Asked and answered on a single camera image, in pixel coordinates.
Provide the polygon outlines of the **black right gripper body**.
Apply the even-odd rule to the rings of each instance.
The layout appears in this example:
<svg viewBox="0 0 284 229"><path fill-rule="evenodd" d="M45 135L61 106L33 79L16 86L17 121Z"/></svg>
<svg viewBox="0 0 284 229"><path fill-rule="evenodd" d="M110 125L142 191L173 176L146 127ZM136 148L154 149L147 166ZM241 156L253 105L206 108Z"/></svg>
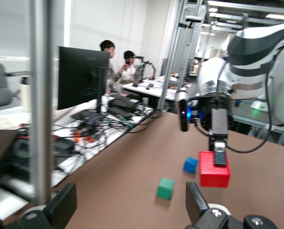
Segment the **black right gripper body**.
<svg viewBox="0 0 284 229"><path fill-rule="evenodd" d="M233 121L231 99L227 94L207 94L197 97L200 124L209 132L211 142L226 142Z"/></svg>

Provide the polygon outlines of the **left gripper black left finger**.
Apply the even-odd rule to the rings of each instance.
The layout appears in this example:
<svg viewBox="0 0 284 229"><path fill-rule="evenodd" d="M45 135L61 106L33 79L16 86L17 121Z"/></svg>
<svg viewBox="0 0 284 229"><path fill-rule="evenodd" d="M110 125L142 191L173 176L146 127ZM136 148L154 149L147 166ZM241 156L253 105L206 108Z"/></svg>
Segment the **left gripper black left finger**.
<svg viewBox="0 0 284 229"><path fill-rule="evenodd" d="M44 208L44 214L55 229L64 229L77 209L76 184L68 183Z"/></svg>

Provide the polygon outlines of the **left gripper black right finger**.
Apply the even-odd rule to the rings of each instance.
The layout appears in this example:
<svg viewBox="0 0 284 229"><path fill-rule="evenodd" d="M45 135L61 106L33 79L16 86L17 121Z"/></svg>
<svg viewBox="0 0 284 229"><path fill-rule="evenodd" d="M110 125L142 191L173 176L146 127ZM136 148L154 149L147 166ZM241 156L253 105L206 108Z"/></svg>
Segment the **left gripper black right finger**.
<svg viewBox="0 0 284 229"><path fill-rule="evenodd" d="M210 208L195 182L186 183L185 205L192 225Z"/></svg>

